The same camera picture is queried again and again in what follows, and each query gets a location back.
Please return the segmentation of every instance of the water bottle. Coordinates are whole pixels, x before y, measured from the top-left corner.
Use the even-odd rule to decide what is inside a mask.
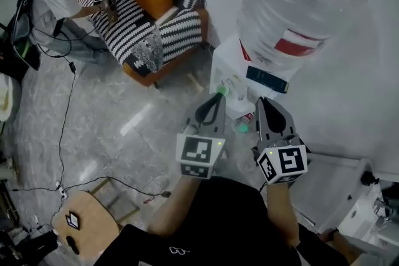
[[[367,0],[243,0],[243,54],[270,72],[300,67],[336,36]]]

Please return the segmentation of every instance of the marble floor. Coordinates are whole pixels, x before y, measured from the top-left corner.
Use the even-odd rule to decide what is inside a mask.
[[[145,88],[126,76],[110,58],[102,66],[75,63],[77,76],[62,139],[65,164],[63,185],[86,183],[97,177],[113,176],[147,192],[173,190],[175,139],[181,131],[182,114],[201,92],[187,76],[192,74],[208,89],[211,54],[198,49],[184,65],[160,81],[160,89]],[[4,129],[2,143],[6,156],[13,156],[21,170],[20,188],[55,188],[60,179],[58,142],[73,75],[66,61],[43,56],[38,72],[30,69],[22,84],[22,102],[15,122]],[[132,120],[131,130],[121,129]],[[235,133],[226,119],[229,161],[220,163],[217,173],[259,187],[261,172],[252,160],[251,147],[257,134]],[[9,189],[16,187],[12,183]],[[89,190],[91,183],[80,187]],[[60,206],[60,194],[48,191],[14,192],[12,200],[28,228],[49,224]],[[129,223],[144,228],[159,198],[143,204],[147,197],[112,183],[98,195],[115,218],[133,206],[141,209]],[[49,229],[45,226],[34,236]],[[81,262],[71,250],[60,247],[46,257],[49,265],[92,265]]]

